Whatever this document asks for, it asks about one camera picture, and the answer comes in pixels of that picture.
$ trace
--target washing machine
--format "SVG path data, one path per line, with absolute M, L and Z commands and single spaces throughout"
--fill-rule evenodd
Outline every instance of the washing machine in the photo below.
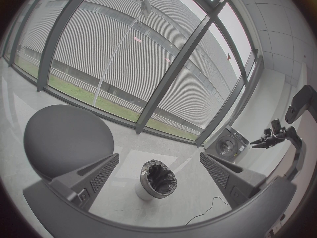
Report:
M 248 144 L 249 141 L 240 132 L 227 125 L 205 152 L 233 162 Z

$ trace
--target gray corrugated facade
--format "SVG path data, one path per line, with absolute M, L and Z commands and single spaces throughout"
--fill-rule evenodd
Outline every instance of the gray corrugated facade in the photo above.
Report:
M 39 65 L 37 60 L 24 54 L 25 47 L 42 53 L 46 38 L 63 9 L 63 7 L 46 7 L 50 1 L 55 0 L 40 1 L 41 5 L 32 13 L 19 42 L 21 45 L 19 55 L 37 66 Z M 133 18 L 136 18 L 141 12 L 139 3 L 133 0 L 85 1 L 113 8 Z M 200 23 L 200 19 L 179 0 L 149 1 L 154 8 L 170 17 L 185 30 L 188 36 Z M 161 34 L 178 49 L 181 49 L 187 41 L 188 36 L 186 37 L 154 11 L 150 13 L 147 21 L 142 16 L 141 22 Z M 127 25 L 116 19 L 78 8 L 61 35 L 54 59 L 96 78 L 101 78 L 115 46 L 127 28 Z M 233 68 L 227 61 L 228 54 L 223 52 L 209 31 L 199 45 L 212 60 L 215 68 L 212 68 L 198 49 L 194 50 L 190 60 L 208 78 L 220 96 L 226 100 L 237 81 Z M 169 61 L 173 60 L 174 56 L 170 52 L 145 34 L 132 28 L 110 64 L 104 81 L 139 99 L 148 101 L 170 66 Z M 229 90 L 215 70 L 221 73 Z M 94 86 L 56 69 L 52 69 L 51 73 L 91 92 L 96 89 Z M 100 95 L 134 111 L 142 111 L 142 108 L 104 91 L 101 91 Z M 183 67 L 158 107 L 200 128 L 205 128 L 221 107 L 221 103 L 190 70 Z M 156 114 L 153 114 L 152 117 L 191 133 L 199 134 L 193 129 Z

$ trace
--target textured gripper pad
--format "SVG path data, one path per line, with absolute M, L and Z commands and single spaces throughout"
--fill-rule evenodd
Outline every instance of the textured gripper pad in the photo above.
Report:
M 226 188 L 229 174 L 224 171 L 215 161 L 200 153 L 200 162 L 207 169 L 208 173 L 223 188 Z
M 119 154 L 117 154 L 111 161 L 107 163 L 99 173 L 90 181 L 93 191 L 97 192 L 98 189 L 107 181 L 113 169 L 119 163 Z

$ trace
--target trash can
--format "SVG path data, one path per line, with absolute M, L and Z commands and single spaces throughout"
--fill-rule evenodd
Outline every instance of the trash can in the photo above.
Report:
M 160 199 L 172 194 L 176 186 L 175 174 L 161 161 L 151 160 L 143 165 L 135 192 L 143 200 Z

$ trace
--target building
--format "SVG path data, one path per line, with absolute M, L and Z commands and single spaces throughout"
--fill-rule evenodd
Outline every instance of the building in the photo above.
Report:
M 41 0 L 37 4 L 18 45 L 16 63 L 22 69 L 24 60 L 39 66 L 50 30 L 68 1 Z M 85 0 L 60 37 L 51 76 L 95 93 L 117 43 L 141 13 L 142 1 Z M 134 24 L 127 34 L 109 66 L 100 91 L 100 96 L 135 112 L 134 116 L 129 116 L 134 118 L 124 117 L 116 110 L 112 111 L 113 114 L 134 121 L 201 21 L 180 0 L 149 2 L 152 12 L 146 21 L 141 16 L 140 23 Z M 216 38 L 207 31 L 152 118 L 189 132 L 193 137 L 199 135 L 237 82 L 227 57 Z M 91 104 L 85 98 L 78 99 Z

